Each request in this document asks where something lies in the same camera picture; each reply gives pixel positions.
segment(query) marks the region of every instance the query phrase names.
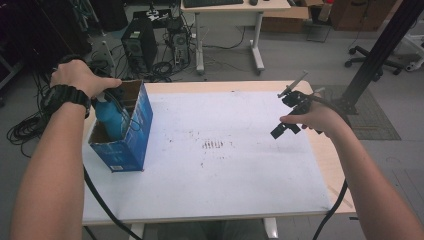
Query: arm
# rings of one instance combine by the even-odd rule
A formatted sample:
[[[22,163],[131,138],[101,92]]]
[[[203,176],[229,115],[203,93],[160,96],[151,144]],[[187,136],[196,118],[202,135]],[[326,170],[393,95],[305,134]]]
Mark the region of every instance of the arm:
[[[59,65],[52,86],[67,84],[94,97],[120,80],[94,76],[82,61]],[[51,117],[24,174],[11,239],[81,239],[84,201],[84,106],[65,103]]]
[[[313,103],[309,113],[283,116],[280,120],[324,131],[331,139],[367,239],[424,239],[423,227],[415,214],[339,115]]]

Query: office chair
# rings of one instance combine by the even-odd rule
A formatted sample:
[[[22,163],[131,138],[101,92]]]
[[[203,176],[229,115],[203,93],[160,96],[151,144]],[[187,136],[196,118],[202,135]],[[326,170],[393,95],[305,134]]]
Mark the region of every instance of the office chair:
[[[353,55],[353,54],[355,54],[356,53],[356,51],[358,51],[358,52],[360,52],[362,55],[364,55],[365,57],[359,57],[359,58],[351,58],[351,59],[349,59],[348,61],[346,61],[345,62],[345,67],[351,67],[352,66],[352,63],[355,63],[355,62],[364,62],[365,61],[365,59],[367,58],[367,56],[369,55],[369,51],[367,51],[367,50],[365,50],[364,48],[362,48],[362,47],[360,47],[360,46],[355,46],[354,48],[351,48],[351,49],[349,49],[349,54],[350,55]],[[393,71],[393,74],[394,75],[399,75],[399,73],[402,71],[402,69],[404,68],[404,66],[402,65],[402,64],[400,64],[400,63],[396,63],[396,62],[393,62],[393,61],[390,61],[390,60],[385,60],[384,61],[384,63],[383,63],[383,65],[386,65],[386,66],[389,66],[389,67],[394,67],[394,68],[396,68],[394,71]],[[378,69],[378,71],[377,71],[377,73],[375,74],[375,77],[374,77],[374,81],[377,81],[377,80],[379,80],[380,79],[380,77],[381,76],[383,76],[383,69],[380,67],[379,69]]]

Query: black pole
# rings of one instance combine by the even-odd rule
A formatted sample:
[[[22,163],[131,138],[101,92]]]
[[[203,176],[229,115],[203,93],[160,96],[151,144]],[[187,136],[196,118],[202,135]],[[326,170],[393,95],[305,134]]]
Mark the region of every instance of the black pole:
[[[354,112],[354,106],[358,102],[359,97],[374,79],[378,69],[396,48],[412,24],[417,21],[423,10],[423,0],[404,0],[401,3],[341,99],[335,100],[335,104],[346,113]]]

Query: box flap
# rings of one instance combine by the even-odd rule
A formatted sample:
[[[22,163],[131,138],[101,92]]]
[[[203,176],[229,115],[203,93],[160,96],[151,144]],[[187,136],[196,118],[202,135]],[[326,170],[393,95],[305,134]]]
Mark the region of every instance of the box flap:
[[[265,12],[264,17],[309,19],[307,7],[291,7],[284,11]]]

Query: computer tower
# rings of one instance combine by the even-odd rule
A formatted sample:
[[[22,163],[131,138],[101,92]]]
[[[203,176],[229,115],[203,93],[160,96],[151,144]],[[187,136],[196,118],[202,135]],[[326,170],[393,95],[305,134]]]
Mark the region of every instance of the computer tower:
[[[174,53],[175,64],[188,64],[189,62],[189,46],[187,44],[187,31],[172,35],[172,49]]]
[[[90,3],[105,31],[118,31],[128,25],[122,0],[90,0]]]
[[[121,41],[131,70],[134,73],[150,72],[158,51],[150,19],[134,18]]]

